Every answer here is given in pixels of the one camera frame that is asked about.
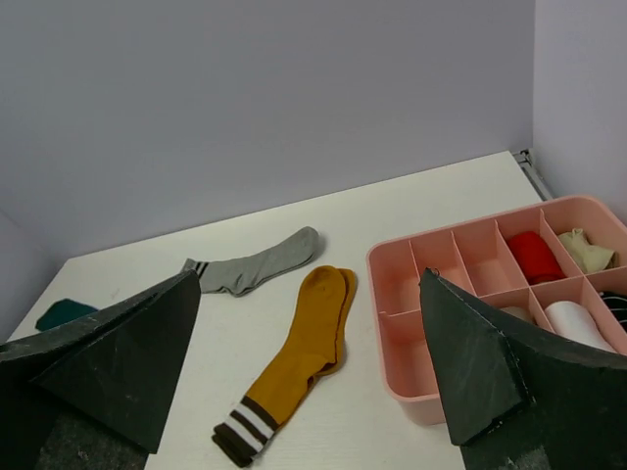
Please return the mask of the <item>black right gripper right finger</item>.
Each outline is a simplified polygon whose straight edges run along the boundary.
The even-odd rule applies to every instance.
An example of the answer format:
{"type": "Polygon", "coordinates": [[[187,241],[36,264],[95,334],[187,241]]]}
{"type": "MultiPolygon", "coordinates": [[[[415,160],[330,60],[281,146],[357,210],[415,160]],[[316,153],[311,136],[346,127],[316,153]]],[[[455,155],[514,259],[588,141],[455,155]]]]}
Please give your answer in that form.
{"type": "Polygon", "coordinates": [[[625,356],[515,318],[431,269],[420,303],[450,439],[466,468],[625,468],[625,356]]]}

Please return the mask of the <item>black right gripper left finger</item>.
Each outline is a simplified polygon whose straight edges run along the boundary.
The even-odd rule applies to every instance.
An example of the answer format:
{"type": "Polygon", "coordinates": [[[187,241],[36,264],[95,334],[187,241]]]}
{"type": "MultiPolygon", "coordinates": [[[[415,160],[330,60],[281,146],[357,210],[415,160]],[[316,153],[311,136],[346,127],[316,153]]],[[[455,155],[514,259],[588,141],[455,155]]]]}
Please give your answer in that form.
{"type": "Polygon", "coordinates": [[[186,271],[3,344],[2,468],[144,468],[160,446],[200,297],[186,271]]]}

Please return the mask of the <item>dark green reindeer sock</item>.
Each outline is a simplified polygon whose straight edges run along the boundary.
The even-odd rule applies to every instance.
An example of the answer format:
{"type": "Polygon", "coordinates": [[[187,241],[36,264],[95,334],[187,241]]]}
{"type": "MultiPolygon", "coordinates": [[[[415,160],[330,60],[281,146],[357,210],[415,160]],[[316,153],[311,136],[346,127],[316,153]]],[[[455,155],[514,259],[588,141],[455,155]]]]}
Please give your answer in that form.
{"type": "Polygon", "coordinates": [[[36,321],[35,329],[43,332],[97,311],[97,308],[71,299],[53,303],[36,321]]]}

